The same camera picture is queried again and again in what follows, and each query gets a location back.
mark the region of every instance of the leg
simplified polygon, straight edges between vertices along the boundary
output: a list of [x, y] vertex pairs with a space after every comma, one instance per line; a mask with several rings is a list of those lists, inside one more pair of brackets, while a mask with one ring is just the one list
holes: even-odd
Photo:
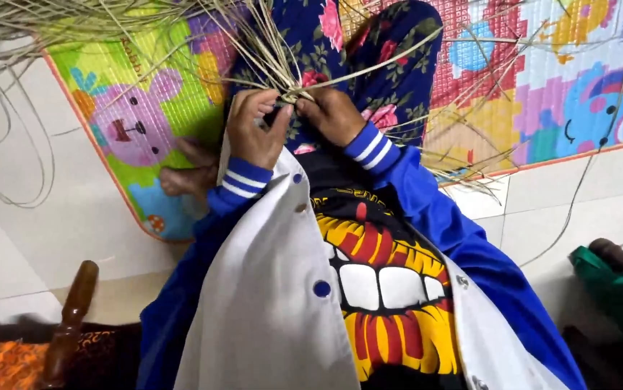
[[[365, 35], [349, 58], [357, 72], [403, 53], [442, 26], [437, 10], [422, 1], [393, 4], [369, 22]], [[395, 142], [417, 145], [424, 135], [423, 117], [429, 111], [442, 32], [403, 58], [350, 81], [350, 96], [367, 120]], [[415, 120], [410, 124], [393, 127]]]
[[[334, 0], [275, 0], [271, 16], [294, 55], [295, 62], [290, 58], [290, 69], [302, 86], [347, 74], [338, 5]], [[253, 72], [240, 55], [234, 63], [232, 78], [260, 83]], [[336, 87], [347, 91], [346, 83]], [[229, 95], [246, 88], [244, 84], [233, 83]], [[290, 151], [312, 149], [319, 137], [315, 129], [293, 114], [286, 143]]]

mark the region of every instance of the play mat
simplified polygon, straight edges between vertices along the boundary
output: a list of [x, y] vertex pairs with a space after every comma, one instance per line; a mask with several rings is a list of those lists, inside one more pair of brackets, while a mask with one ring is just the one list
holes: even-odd
[[[385, 0], [374, 11], [394, 2]], [[486, 172], [498, 174], [594, 153], [600, 144], [603, 151], [623, 147], [623, 0], [530, 0], [506, 12], [515, 1], [430, 3], [445, 23], [445, 40], [424, 146], [427, 156], [448, 154], [439, 159], [444, 169], [486, 165]], [[346, 33], [358, 23], [352, 13], [341, 6]], [[470, 31], [463, 29], [473, 22]], [[468, 39], [471, 33], [480, 45]], [[512, 42], [520, 37], [546, 45], [518, 55], [522, 46]], [[163, 58], [187, 39], [158, 71], [143, 77], [152, 66], [146, 58]], [[200, 80], [225, 74], [234, 55], [207, 15], [131, 40], [49, 51], [48, 62], [99, 157], [136, 220], [154, 237], [191, 236], [198, 210], [187, 198], [165, 196], [158, 173], [161, 166], [189, 166], [175, 150], [176, 137], [211, 145], [219, 140], [225, 89]]]

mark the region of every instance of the jacket cuff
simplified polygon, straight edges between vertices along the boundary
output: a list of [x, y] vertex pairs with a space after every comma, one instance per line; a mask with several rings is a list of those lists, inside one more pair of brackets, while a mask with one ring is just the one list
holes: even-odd
[[261, 197], [272, 179], [272, 171], [230, 157], [222, 184], [208, 191], [208, 204], [218, 214], [225, 214], [249, 200]]
[[368, 121], [359, 135], [345, 148], [345, 154], [372, 175], [380, 175], [398, 160], [400, 150], [378, 131], [373, 122]]

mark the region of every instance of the snap button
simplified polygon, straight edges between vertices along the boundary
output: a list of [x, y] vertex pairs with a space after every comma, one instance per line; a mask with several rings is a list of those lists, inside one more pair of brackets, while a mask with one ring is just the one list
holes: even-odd
[[468, 288], [468, 285], [469, 285], [468, 279], [463, 278], [460, 275], [456, 275], [455, 281], [458, 282], [459, 285], [463, 286], [464, 289]]
[[313, 292], [319, 298], [325, 298], [331, 293], [331, 285], [325, 280], [319, 280], [313, 284]]
[[489, 390], [489, 387], [476, 376], [473, 376], [473, 384], [476, 390]]

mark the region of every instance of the cartoon rabbit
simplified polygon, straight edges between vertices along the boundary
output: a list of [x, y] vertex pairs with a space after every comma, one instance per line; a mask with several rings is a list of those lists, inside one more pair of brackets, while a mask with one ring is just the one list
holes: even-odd
[[162, 69], [148, 92], [136, 86], [117, 99], [130, 85], [113, 84], [95, 95], [89, 123], [104, 154], [113, 153], [132, 166], [161, 162], [174, 147], [174, 135], [160, 103], [177, 96], [182, 85], [179, 72]]

